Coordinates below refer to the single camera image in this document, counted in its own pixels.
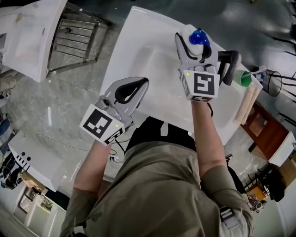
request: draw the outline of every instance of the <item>gray tile floor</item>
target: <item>gray tile floor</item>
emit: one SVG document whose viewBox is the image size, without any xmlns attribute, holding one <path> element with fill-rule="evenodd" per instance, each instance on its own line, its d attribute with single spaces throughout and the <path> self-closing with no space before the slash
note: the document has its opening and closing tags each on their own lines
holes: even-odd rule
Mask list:
<svg viewBox="0 0 296 237">
<path fill-rule="evenodd" d="M 164 11 L 166 5 L 164 2 L 162 4 L 162 11 Z M 241 4 L 241 1 L 235 1 L 234 5 L 236 4 Z M 147 5 L 153 9 L 152 3 L 147 3 Z M 181 11 L 184 11 L 184 9 L 182 10 L 182 4 L 179 1 L 173 1 L 173 5 L 169 7 L 168 12 L 171 12 L 171 14 L 175 12 L 175 18 L 179 19 L 180 16 L 178 16 L 176 7 L 178 6 Z M 224 12 L 223 14 L 229 15 L 228 17 L 233 16 L 230 14 L 230 10 L 226 10 L 234 6 L 229 6 L 226 1 L 221 1 L 216 7 L 218 9 L 215 9 L 212 14 L 203 15 L 203 17 L 212 19 L 217 17 L 218 12 L 220 14 Z M 129 7 L 125 6 L 123 8 L 128 12 Z M 32 136 L 64 161 L 65 174 L 59 190 L 67 195 L 71 194 L 77 170 L 93 143 L 93 139 L 79 129 L 79 124 L 89 104 L 96 103 L 99 98 L 100 87 L 120 29 L 120 27 L 112 27 L 107 31 L 97 63 L 64 72 L 41 83 L 27 77 L 22 78 L 16 87 L 11 90 L 12 94 L 5 108 L 9 113 L 14 129 L 27 132 L 29 136 Z M 55 62 L 74 60 L 60 53 L 54 53 L 53 58 Z M 135 125 L 127 133 L 123 134 L 119 140 L 125 141 L 129 139 L 134 129 L 146 117 L 146 115 L 136 112 L 134 115 Z M 264 166 L 266 163 L 247 151 L 251 143 L 250 137 L 242 128 L 239 128 L 225 146 L 225 153 L 234 155 L 229 165 L 236 171 L 242 181 L 247 181 L 247 174 L 254 174 L 257 168 Z M 125 148 L 127 142 L 122 143 L 122 145 Z M 123 160 L 123 152 L 118 145 L 114 144 L 112 148 L 120 156 L 120 160 Z M 121 165 L 121 163 L 108 162 L 105 178 L 111 181 Z"/>
<path fill-rule="evenodd" d="M 296 57 L 293 45 L 275 41 L 291 40 L 295 10 L 287 0 L 69 0 L 118 24 L 124 23 L 132 6 L 139 6 L 204 29 L 225 50 L 238 50 L 248 69 L 268 69 L 292 76 Z"/>
</svg>

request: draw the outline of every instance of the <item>toothbrush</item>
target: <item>toothbrush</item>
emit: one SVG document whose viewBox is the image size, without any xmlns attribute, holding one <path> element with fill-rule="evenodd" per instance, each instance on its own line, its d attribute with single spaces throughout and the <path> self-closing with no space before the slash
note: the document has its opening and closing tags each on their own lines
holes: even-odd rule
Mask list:
<svg viewBox="0 0 296 237">
<path fill-rule="evenodd" d="M 241 78 L 245 78 L 245 77 L 247 77 L 249 75 L 257 74 L 257 73 L 264 72 L 264 71 L 266 71 L 266 66 L 265 65 L 262 65 L 262 66 L 259 67 L 259 70 L 258 71 L 256 71 L 256 72 L 250 72 L 248 74 L 245 74 Z"/>
</svg>

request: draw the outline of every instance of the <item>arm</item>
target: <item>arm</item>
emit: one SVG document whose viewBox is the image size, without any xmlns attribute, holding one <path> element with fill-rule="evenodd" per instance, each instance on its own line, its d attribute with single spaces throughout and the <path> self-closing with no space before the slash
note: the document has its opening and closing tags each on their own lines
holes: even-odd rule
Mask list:
<svg viewBox="0 0 296 237">
<path fill-rule="evenodd" d="M 98 194 L 111 146 L 104 146 L 97 140 L 94 141 L 91 150 L 87 154 L 79 169 L 74 188 Z"/>
<path fill-rule="evenodd" d="M 73 227 L 83 225 L 98 200 L 111 146 L 94 141 L 74 180 L 72 196 L 62 224 L 61 237 L 71 236 Z"/>
<path fill-rule="evenodd" d="M 194 134 L 201 178 L 201 188 L 217 205 L 242 212 L 238 215 L 240 229 L 249 235 L 252 230 L 252 216 L 246 202 L 236 190 L 227 169 L 224 147 L 214 127 L 208 105 L 191 102 Z"/>
<path fill-rule="evenodd" d="M 199 175 L 209 169 L 226 165 L 224 147 L 216 131 L 209 107 L 204 102 L 191 102 Z"/>
</svg>

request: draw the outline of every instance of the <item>blue bottle cap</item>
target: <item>blue bottle cap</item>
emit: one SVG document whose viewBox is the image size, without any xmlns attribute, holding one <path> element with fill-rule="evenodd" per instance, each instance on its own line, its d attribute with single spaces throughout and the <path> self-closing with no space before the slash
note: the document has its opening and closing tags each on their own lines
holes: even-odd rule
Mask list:
<svg viewBox="0 0 296 237">
<path fill-rule="evenodd" d="M 210 46 L 207 34 L 202 30 L 198 29 L 189 36 L 189 42 L 191 44 L 205 44 Z"/>
</svg>

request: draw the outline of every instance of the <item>olive green shirt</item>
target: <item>olive green shirt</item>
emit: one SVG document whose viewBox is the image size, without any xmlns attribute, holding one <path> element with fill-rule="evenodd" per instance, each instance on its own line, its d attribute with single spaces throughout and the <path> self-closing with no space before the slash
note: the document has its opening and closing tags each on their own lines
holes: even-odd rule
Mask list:
<svg viewBox="0 0 296 237">
<path fill-rule="evenodd" d="M 227 167 L 208 170 L 200 184 L 196 152 L 164 142 L 139 144 L 125 158 L 99 199 L 73 190 L 61 237 L 74 225 L 88 237 L 221 236 L 223 206 L 242 214 L 249 235 L 252 217 Z"/>
</svg>

